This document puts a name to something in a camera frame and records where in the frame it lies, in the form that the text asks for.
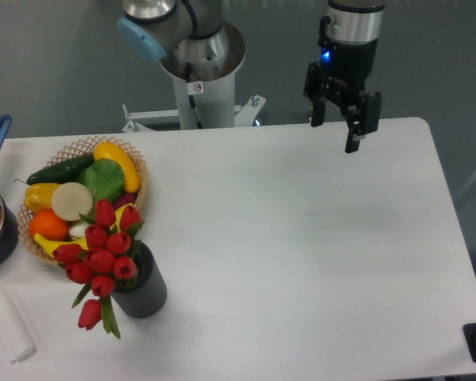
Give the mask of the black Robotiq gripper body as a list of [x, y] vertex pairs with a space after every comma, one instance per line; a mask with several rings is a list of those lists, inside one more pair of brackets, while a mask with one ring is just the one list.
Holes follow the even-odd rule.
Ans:
[[356, 104], [372, 72], [378, 40], [364, 44], [346, 44], [331, 38], [320, 38], [319, 66], [328, 99], [340, 108]]

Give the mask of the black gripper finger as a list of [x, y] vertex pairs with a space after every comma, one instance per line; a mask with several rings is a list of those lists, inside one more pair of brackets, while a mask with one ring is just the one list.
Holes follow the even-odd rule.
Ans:
[[352, 105], [344, 107], [343, 116], [348, 127], [346, 153], [357, 152], [361, 140], [378, 130], [381, 107], [380, 92], [360, 92]]
[[319, 62], [309, 64], [305, 77], [303, 94], [311, 105], [310, 125], [323, 125], [326, 113], [328, 87], [323, 81], [323, 72]]

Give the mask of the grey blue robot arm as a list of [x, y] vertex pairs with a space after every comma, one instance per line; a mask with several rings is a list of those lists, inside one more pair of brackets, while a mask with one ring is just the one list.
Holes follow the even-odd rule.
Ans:
[[[222, 18], [219, 1], [124, 1], [117, 29], [142, 59], [161, 64], [172, 78], [182, 129], [254, 123], [258, 106], [235, 111], [235, 74], [245, 57], [244, 39]], [[345, 151], [378, 129], [382, 96], [368, 92], [385, 9], [383, 1], [330, 1], [320, 19], [317, 61], [309, 64], [303, 95], [310, 124], [324, 123], [326, 104], [347, 123]]]

